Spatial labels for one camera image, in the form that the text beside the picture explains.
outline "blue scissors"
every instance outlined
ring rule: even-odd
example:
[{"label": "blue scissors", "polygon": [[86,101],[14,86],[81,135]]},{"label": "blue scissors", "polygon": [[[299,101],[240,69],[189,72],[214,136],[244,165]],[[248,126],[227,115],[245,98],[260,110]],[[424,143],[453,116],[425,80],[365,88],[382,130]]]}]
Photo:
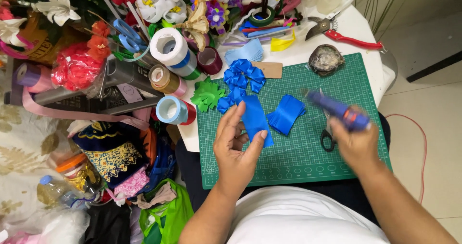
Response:
[{"label": "blue scissors", "polygon": [[140,35],[123,20],[116,19],[113,24],[121,33],[119,34],[120,42],[128,51],[136,53],[147,49],[147,45],[141,39]]}]

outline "person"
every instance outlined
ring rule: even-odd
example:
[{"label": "person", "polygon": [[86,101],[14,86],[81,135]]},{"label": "person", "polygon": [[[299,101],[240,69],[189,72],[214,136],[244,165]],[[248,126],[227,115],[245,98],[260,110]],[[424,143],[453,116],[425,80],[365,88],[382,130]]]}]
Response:
[{"label": "person", "polygon": [[[177,161],[195,211],[182,230],[179,244],[457,243],[380,161],[375,124],[362,132],[349,132],[340,121],[330,119],[340,154],[357,175],[367,199],[352,186],[354,183],[342,183],[348,180],[323,182],[327,184],[316,186],[315,191],[270,186],[246,193],[268,132],[258,132],[242,151],[249,140],[247,134],[241,134],[244,112],[245,103],[240,102],[218,124],[213,151],[219,178],[211,190],[201,189],[197,161],[191,163],[192,156],[186,154],[182,141],[177,145]],[[194,203],[204,192],[203,203]],[[350,195],[361,205],[354,207],[355,198],[346,201],[345,196]]]}]

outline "green plastic bag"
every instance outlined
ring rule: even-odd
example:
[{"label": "green plastic bag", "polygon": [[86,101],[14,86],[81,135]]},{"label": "green plastic bag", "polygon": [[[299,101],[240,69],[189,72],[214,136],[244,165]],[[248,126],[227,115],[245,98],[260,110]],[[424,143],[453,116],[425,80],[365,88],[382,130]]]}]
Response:
[{"label": "green plastic bag", "polygon": [[[140,228],[145,235],[141,244],[178,243],[181,231],[188,220],[193,217],[194,212],[189,201],[188,192],[171,179],[163,180],[155,189],[145,194],[146,200],[151,200],[159,188],[167,182],[170,182],[172,189],[175,190],[176,198],[155,208],[141,210],[139,222]],[[148,217],[150,215],[156,219],[156,222],[148,226]]]}]

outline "black baseboard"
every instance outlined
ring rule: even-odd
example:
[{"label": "black baseboard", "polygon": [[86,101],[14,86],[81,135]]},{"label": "black baseboard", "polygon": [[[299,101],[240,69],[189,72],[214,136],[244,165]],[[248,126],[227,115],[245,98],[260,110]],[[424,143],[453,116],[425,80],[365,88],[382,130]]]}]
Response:
[{"label": "black baseboard", "polygon": [[436,64],[434,64],[434,65],[432,65],[430,67],[427,67],[424,70],[421,70],[421,71],[407,77],[406,80],[411,83],[411,82],[416,81],[416,80],[418,80],[418,79],[420,79],[422,77],[425,77],[425,76],[427,76],[427,75],[429,75],[431,73],[434,73],[434,72],[436,72],[438,70],[446,68],[449,65],[455,64],[455,63],[457,63],[459,61],[462,61],[462,51],[460,51],[458,53],[455,53],[452,56],[450,56],[450,57],[448,57],[448,58],[446,58],[444,60],[441,60],[438,63],[436,63]]}]

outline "white table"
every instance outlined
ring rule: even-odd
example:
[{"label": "white table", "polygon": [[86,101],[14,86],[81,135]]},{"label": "white table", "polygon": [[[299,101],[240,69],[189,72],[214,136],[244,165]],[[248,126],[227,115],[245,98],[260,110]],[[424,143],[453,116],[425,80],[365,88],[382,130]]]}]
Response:
[{"label": "white table", "polygon": [[[324,15],[318,13],[315,7],[303,8],[303,5],[300,5],[299,7],[302,7],[299,10],[301,10],[303,17],[325,17]],[[366,42],[376,42],[374,35],[372,34],[372,31],[369,27],[369,23],[367,23],[366,19],[352,5],[337,15],[336,19],[338,21],[337,31],[340,34]],[[380,59],[380,52],[365,50],[345,43],[338,43],[327,38],[324,34],[317,35],[308,41],[305,41],[306,33],[311,27],[315,25],[315,22],[306,23],[302,30],[295,33],[296,40],[284,51],[271,52],[270,44],[268,42],[264,42],[262,62],[280,62],[283,64],[283,66],[306,63],[314,49],[322,44],[331,44],[337,47],[337,49],[343,55],[360,52],[363,57],[369,82],[371,83],[372,93],[374,95],[376,105],[378,106],[382,96],[394,78],[394,73],[390,74],[390,70],[384,71],[384,68],[382,67],[382,61]],[[283,39],[291,39],[291,37],[290,35],[287,35],[286,38]],[[223,56],[228,49],[234,48],[236,47],[219,46],[217,48],[217,51],[223,60],[223,68],[218,74],[212,75],[212,79],[223,77],[223,72],[228,69],[228,65],[226,64]],[[188,81],[188,91],[181,99],[191,103],[190,98],[193,96],[194,83],[204,79],[205,74],[202,74],[197,80]],[[199,152],[197,119],[187,126],[179,125],[178,128],[180,130],[184,144],[186,145],[186,149],[191,152]]]}]

